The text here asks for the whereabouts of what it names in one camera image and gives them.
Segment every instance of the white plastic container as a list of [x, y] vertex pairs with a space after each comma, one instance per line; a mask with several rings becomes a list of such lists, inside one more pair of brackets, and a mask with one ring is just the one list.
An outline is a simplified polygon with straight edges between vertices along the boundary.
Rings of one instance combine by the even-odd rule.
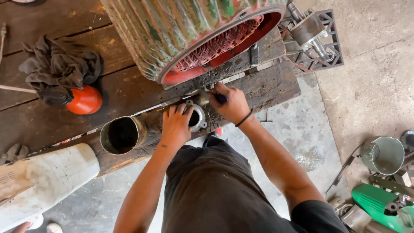
[[98, 173], [84, 143], [0, 166], [0, 232], [52, 208]]

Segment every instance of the wooden table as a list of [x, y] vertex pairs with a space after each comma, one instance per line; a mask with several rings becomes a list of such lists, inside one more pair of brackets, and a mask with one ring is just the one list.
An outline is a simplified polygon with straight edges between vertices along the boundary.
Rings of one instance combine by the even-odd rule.
[[[28, 146], [32, 152], [38, 151], [96, 129], [114, 118], [148, 109], [250, 69], [247, 51], [209, 73], [163, 90], [161, 85], [140, 73], [99, 0], [37, 0], [25, 5], [0, 0], [0, 12], [0, 23], [8, 25], [0, 84], [28, 88], [26, 74], [18, 70], [27, 58], [21, 43], [34, 44], [43, 34], [51, 39], [73, 37], [95, 48], [104, 60], [102, 75], [93, 84], [103, 96], [103, 105], [95, 114], [75, 115], [63, 106], [45, 105], [34, 94], [0, 90], [0, 153], [5, 153], [16, 143]], [[286, 53], [277, 28], [258, 45], [260, 64]], [[300, 94], [290, 61], [249, 74], [230, 85], [245, 92], [249, 106], [255, 112]], [[194, 133], [193, 138], [227, 124], [211, 106], [207, 105], [204, 111], [209, 113], [206, 117], [208, 126]], [[126, 155], [114, 156], [105, 152], [99, 143], [99, 131], [53, 149], [87, 143], [99, 159], [100, 175], [106, 174], [151, 156], [161, 137], [161, 113], [150, 111], [139, 116], [149, 128], [148, 138], [142, 146]]]

